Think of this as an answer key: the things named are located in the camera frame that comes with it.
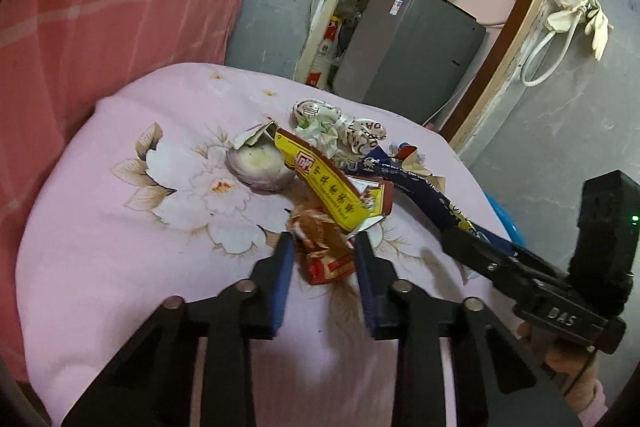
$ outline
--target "refrigerator label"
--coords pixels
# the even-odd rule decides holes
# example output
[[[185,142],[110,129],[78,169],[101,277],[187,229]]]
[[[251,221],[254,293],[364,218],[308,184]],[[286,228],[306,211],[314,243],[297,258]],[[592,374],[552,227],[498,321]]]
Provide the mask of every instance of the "refrigerator label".
[[[398,12],[400,11],[400,7],[402,6],[403,2],[404,0],[395,0],[394,5],[391,7],[391,11],[389,12],[389,15],[393,15],[394,17],[398,15]]]

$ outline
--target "gray refrigerator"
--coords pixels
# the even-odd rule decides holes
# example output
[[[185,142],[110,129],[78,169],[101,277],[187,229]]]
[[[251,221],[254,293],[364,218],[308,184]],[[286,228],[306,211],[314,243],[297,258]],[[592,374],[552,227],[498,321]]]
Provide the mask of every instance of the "gray refrigerator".
[[[370,0],[334,91],[423,124],[453,95],[485,33],[446,0]]]

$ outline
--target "human hand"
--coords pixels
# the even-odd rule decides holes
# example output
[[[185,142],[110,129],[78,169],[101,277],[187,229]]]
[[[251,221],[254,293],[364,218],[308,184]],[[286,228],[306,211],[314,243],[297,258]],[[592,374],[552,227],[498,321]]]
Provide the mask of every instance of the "human hand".
[[[530,350],[531,333],[533,327],[529,323],[522,323],[517,334],[521,336],[520,343]],[[578,376],[582,367],[590,359],[591,352],[585,347],[578,346],[564,339],[556,340],[545,355],[545,363],[556,373],[566,373],[569,377],[562,386],[564,392],[569,388]],[[566,395],[566,400],[575,413],[580,413],[587,409],[593,401],[596,389],[596,377],[598,375],[597,357],[589,363],[585,372],[575,383],[574,387]]]

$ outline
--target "pink bedsheet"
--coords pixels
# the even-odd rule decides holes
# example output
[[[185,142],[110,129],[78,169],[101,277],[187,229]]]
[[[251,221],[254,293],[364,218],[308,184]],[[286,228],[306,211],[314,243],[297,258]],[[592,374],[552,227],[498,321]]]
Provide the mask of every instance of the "pink bedsheet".
[[[0,355],[26,379],[15,261],[42,183],[97,100],[159,67],[222,63],[241,0],[0,2]]]
[[[297,181],[278,194],[252,192],[229,174],[226,150],[267,115],[291,129],[291,107],[310,97],[380,122],[385,150],[404,140],[417,146],[425,166],[446,177],[447,197],[507,237],[478,183],[434,132],[277,76],[215,64],[162,68],[98,103],[40,192],[20,245],[27,367],[53,425],[167,296],[215,296],[271,254],[286,209],[308,190]],[[517,326],[512,303],[489,280],[463,284],[438,232],[400,191],[368,233],[374,253],[402,279],[452,301],[477,296]],[[310,286],[295,269],[278,337],[252,342],[257,425],[388,427],[397,355],[395,342],[367,334],[354,275]],[[446,350],[443,365],[452,426]]]

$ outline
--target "pink sleeve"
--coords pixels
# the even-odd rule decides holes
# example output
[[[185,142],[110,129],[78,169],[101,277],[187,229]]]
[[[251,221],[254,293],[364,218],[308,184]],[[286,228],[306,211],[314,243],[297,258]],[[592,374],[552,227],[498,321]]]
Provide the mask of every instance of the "pink sleeve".
[[[602,384],[596,380],[596,390],[593,401],[589,404],[587,409],[578,415],[578,418],[580,418],[584,427],[593,427],[606,412],[607,406],[604,405],[604,388],[602,387]]]

